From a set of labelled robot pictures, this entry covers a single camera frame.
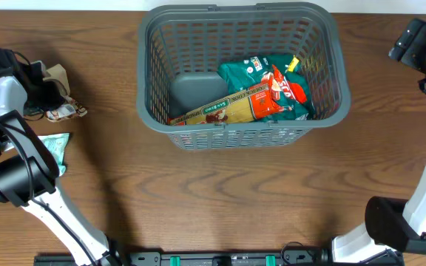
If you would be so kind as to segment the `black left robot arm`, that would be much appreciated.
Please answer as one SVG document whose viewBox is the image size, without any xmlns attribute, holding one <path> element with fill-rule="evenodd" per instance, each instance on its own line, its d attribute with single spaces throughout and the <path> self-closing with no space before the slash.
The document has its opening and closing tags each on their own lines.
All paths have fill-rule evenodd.
<svg viewBox="0 0 426 266">
<path fill-rule="evenodd" d="M 66 195 L 54 156 L 27 123 L 34 115 L 60 120 L 85 113 L 70 96 L 62 65 L 48 68 L 0 48 L 0 202 L 43 222 L 77 265 L 129 265 L 129 255 L 91 225 Z"/>
</svg>

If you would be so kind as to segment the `green Nescafe coffee bag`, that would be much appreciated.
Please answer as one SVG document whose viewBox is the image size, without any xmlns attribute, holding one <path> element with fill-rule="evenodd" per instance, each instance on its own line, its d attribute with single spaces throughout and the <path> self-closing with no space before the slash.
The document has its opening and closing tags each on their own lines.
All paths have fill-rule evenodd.
<svg viewBox="0 0 426 266">
<path fill-rule="evenodd" d="M 299 73 L 300 60 L 292 54 L 254 55 L 240 61 L 223 63 L 218 75 L 226 82 L 230 94 L 267 83 L 267 111 L 259 121 L 310 120 L 316 110 L 306 79 Z"/>
</svg>

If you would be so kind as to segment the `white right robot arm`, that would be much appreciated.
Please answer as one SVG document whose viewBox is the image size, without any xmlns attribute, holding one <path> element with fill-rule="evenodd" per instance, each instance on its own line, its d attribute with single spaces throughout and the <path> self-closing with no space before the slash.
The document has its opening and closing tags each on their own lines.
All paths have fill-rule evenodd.
<svg viewBox="0 0 426 266">
<path fill-rule="evenodd" d="M 426 22 L 410 21 L 388 56 L 424 74 L 418 85 L 426 94 Z M 364 222 L 333 238 L 314 263 L 403 265 L 406 253 L 426 255 L 426 165 L 410 199 L 371 197 Z"/>
</svg>

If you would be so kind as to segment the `San Remo spaghetti packet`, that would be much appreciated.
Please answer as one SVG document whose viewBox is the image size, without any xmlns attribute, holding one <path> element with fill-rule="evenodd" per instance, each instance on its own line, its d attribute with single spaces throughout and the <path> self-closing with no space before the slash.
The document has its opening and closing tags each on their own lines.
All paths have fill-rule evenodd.
<svg viewBox="0 0 426 266">
<path fill-rule="evenodd" d="M 169 120 L 170 126 L 197 124 L 248 123 L 269 115 L 291 111 L 290 106 L 278 104 L 280 88 L 273 78 L 264 78 L 246 90 L 235 92 L 224 98 L 187 112 Z"/>
</svg>

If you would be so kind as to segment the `small light teal packet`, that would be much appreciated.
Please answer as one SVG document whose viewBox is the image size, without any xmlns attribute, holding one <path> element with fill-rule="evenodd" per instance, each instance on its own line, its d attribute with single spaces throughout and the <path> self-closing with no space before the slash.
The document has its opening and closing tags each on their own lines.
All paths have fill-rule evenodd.
<svg viewBox="0 0 426 266">
<path fill-rule="evenodd" d="M 59 170 L 59 176 L 61 177 L 67 167 L 64 165 L 64 153 L 65 148 L 69 142 L 69 133 L 49 134 L 38 137 L 45 147 L 49 150 L 51 155 L 54 157 Z"/>
</svg>

